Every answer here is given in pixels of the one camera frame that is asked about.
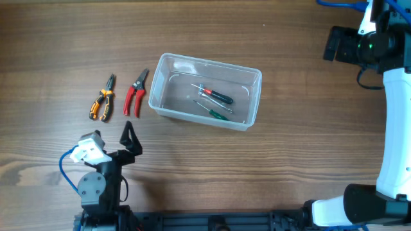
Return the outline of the black red handled screwdriver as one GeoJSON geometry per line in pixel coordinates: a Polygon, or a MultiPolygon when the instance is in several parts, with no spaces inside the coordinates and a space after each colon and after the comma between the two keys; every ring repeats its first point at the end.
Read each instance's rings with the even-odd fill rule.
{"type": "Polygon", "coordinates": [[[207,89],[199,85],[195,85],[195,84],[191,84],[191,85],[196,87],[199,90],[199,94],[201,96],[204,96],[207,98],[214,98],[214,99],[221,101],[222,103],[229,104],[229,105],[231,105],[234,102],[234,100],[231,97],[221,94],[215,90],[207,89]]]}

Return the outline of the red handled cutters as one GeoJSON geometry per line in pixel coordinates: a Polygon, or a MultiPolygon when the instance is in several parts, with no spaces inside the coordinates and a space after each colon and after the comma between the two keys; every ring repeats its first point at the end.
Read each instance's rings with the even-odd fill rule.
{"type": "Polygon", "coordinates": [[[136,117],[139,117],[142,98],[146,94],[144,83],[148,73],[149,69],[144,69],[142,73],[138,76],[137,80],[129,87],[125,98],[125,103],[123,106],[123,114],[125,116],[130,115],[130,104],[133,98],[136,98],[134,105],[134,115],[136,117]]]}

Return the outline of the green handled screwdriver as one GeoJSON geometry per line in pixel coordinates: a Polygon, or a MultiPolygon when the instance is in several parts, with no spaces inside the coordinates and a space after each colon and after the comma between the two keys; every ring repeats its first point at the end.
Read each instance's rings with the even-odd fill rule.
{"type": "Polygon", "coordinates": [[[214,110],[208,109],[207,107],[203,106],[201,103],[199,103],[199,102],[196,101],[196,100],[193,100],[193,101],[194,101],[198,106],[200,106],[200,107],[202,107],[203,109],[205,109],[206,111],[208,111],[209,115],[211,115],[211,116],[214,117],[215,119],[219,119],[219,120],[223,120],[223,121],[228,121],[228,119],[227,119],[225,116],[219,114],[218,112],[216,112],[216,111],[214,111],[214,110]]]}

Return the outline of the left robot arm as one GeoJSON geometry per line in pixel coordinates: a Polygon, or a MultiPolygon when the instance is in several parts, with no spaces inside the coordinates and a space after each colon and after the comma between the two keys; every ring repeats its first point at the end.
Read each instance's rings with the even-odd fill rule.
{"type": "Polygon", "coordinates": [[[122,167],[133,164],[143,152],[132,123],[126,122],[119,140],[125,148],[107,153],[105,142],[98,130],[80,137],[78,146],[70,158],[84,161],[95,169],[85,174],[78,182],[83,212],[74,218],[73,230],[127,230],[141,231],[142,223],[134,216],[128,205],[121,205],[121,183],[128,186],[122,175],[122,167]]]}

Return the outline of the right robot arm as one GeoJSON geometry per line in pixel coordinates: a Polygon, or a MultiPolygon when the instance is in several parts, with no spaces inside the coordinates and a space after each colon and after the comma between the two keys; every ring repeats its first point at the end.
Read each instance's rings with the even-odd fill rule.
{"type": "Polygon", "coordinates": [[[359,66],[382,76],[386,97],[383,161],[374,185],[350,184],[343,195],[307,201],[301,228],[326,230],[367,225],[410,224],[410,1],[355,3],[319,1],[319,5],[363,13],[358,29],[332,27],[323,58],[359,66]]]}

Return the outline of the silver socket wrench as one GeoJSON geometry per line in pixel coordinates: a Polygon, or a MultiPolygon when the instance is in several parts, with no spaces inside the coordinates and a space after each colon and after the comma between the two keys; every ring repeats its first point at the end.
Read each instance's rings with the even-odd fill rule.
{"type": "Polygon", "coordinates": [[[214,104],[218,105],[219,107],[223,108],[224,110],[228,111],[228,113],[230,113],[230,114],[233,113],[232,109],[230,109],[230,108],[227,106],[228,104],[222,103],[221,101],[219,101],[219,100],[217,100],[217,99],[214,99],[214,98],[207,98],[207,97],[204,97],[204,98],[208,99],[208,100],[211,101],[212,103],[214,103],[214,104]]]}

